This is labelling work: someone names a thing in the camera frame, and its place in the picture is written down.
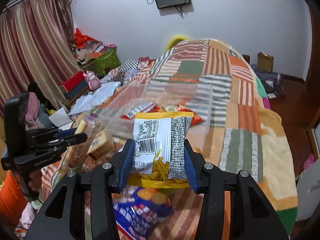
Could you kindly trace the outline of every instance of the silver screw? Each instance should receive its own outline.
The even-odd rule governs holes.
[[[73,177],[76,174],[74,170],[68,171],[67,176],[68,177]]]
[[[105,170],[110,169],[111,167],[112,167],[112,164],[111,164],[111,163],[104,163],[104,164],[102,165],[102,168],[104,168]]]
[[[240,171],[240,175],[241,175],[242,177],[248,177],[248,176],[249,176],[249,173],[248,173],[247,171],[245,171],[245,170],[242,170],[242,171]]]
[[[212,164],[212,163],[205,163],[205,164],[204,164],[204,167],[205,167],[207,170],[211,170],[211,169],[213,169],[213,164]]]

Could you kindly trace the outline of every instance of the plastic container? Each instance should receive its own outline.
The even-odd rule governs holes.
[[[160,106],[185,105],[198,114],[203,122],[190,127],[187,133],[193,147],[203,150],[205,135],[209,130],[212,106],[212,86],[207,84],[144,84],[130,85],[124,89],[98,116],[113,136],[133,138],[134,119],[122,115],[146,102]]]

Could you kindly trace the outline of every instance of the striped blanket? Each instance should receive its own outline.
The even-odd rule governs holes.
[[[248,170],[277,211],[287,232],[295,223],[297,192],[290,148],[281,118],[271,111],[265,90],[241,54],[222,41],[180,42],[130,79],[131,84],[192,83],[212,85],[210,128],[204,138],[190,138],[206,161],[224,171]],[[123,88],[95,110],[105,108]],[[186,103],[201,111],[195,99]],[[58,163],[44,168],[42,198],[51,192],[51,177]],[[95,167],[86,160],[85,169]],[[174,215],[156,227],[152,240],[194,238],[202,196],[189,188],[170,197]],[[223,239],[229,237],[230,194],[225,193]],[[119,233],[121,240],[125,236]]]

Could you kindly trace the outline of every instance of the pink pig toy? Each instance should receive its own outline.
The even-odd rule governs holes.
[[[100,88],[100,80],[96,77],[93,71],[87,71],[87,73],[83,73],[83,75],[89,85],[90,90],[95,91]]]

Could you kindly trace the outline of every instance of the curtain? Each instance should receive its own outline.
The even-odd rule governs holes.
[[[0,15],[0,115],[4,102],[32,82],[59,108],[59,86],[79,66],[70,45],[73,18],[68,0],[25,0]]]

